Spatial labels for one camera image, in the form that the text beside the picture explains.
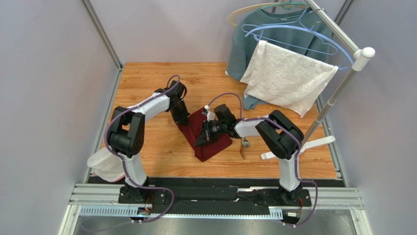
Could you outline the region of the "dark red cloth napkin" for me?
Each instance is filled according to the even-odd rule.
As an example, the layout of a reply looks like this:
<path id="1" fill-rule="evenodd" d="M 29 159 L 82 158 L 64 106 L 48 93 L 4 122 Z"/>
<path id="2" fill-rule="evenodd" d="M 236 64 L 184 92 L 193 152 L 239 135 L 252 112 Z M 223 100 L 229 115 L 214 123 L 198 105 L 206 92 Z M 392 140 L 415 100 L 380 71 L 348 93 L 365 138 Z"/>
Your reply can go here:
<path id="1" fill-rule="evenodd" d="M 207 117 L 202 114 L 203 110 L 204 108 L 200 108 L 190 115 L 189 125 L 178 124 L 177 126 L 193 148 L 194 156 L 198 160 L 205 162 L 229 147 L 233 141 L 227 134 L 222 134 L 218 137 L 216 142 L 195 146 L 196 140 L 202 130 L 203 121 L 207 119 Z"/>

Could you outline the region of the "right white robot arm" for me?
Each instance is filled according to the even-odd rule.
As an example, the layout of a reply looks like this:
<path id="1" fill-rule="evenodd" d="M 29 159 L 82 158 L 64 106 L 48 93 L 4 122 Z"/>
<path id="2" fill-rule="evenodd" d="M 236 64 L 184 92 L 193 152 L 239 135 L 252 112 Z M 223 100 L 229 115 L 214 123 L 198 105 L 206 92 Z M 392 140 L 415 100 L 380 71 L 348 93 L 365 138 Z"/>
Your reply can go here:
<path id="1" fill-rule="evenodd" d="M 209 119 L 203 121 L 195 146 L 218 142 L 224 134 L 234 139 L 262 137 L 270 150 L 269 154 L 278 158 L 280 188 L 275 199 L 285 204 L 297 201 L 302 184 L 295 161 L 304 135 L 292 121 L 279 110 L 258 118 L 236 118 L 225 104 L 216 107 L 213 112 L 206 106 L 203 113 Z"/>

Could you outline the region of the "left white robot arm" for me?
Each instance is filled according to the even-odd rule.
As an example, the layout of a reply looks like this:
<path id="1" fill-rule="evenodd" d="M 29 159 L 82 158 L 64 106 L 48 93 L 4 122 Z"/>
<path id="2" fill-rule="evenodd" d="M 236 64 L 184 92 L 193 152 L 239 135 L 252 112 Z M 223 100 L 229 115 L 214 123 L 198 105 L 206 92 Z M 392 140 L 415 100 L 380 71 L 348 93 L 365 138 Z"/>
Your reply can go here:
<path id="1" fill-rule="evenodd" d="M 150 198 L 151 188 L 140 156 L 145 125 L 159 113 L 170 112 L 176 124 L 188 126 L 190 113 L 184 102 L 186 93 L 184 84 L 172 81 L 145 101 L 129 108 L 115 108 L 105 131 L 105 146 L 121 160 L 125 175 L 125 184 L 120 189 L 121 200 L 143 203 Z"/>

